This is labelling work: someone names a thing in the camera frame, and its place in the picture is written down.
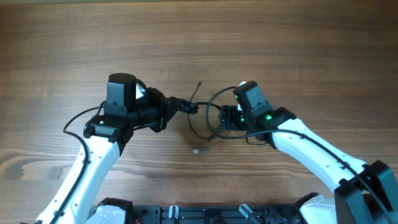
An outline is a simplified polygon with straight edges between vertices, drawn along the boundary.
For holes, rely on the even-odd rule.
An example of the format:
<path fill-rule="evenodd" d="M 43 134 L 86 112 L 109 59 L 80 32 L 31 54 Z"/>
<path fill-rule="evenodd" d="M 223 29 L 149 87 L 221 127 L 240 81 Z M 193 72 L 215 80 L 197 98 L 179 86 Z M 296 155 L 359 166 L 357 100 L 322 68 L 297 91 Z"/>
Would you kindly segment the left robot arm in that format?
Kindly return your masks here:
<path fill-rule="evenodd" d="M 107 198 L 92 209 L 107 173 L 135 131 L 150 128 L 158 133 L 176 112 L 195 114 L 198 107 L 188 100 L 167 98 L 134 75 L 114 73 L 109 76 L 106 100 L 94 110 L 78 138 L 76 161 L 37 223 L 139 223 L 127 200 Z"/>

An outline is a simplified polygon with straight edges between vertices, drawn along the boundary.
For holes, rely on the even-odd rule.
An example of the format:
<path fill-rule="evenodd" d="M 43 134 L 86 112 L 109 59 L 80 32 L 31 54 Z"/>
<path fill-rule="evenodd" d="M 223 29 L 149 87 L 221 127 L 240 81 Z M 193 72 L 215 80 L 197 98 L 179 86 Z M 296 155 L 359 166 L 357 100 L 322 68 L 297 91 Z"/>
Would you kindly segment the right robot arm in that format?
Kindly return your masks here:
<path fill-rule="evenodd" d="M 397 223 L 397 180 L 377 160 L 368 164 L 316 135 L 286 108 L 274 109 L 255 81 L 231 87 L 238 104 L 222 106 L 220 128 L 245 131 L 304 165 L 333 193 L 298 207 L 305 223 Z"/>

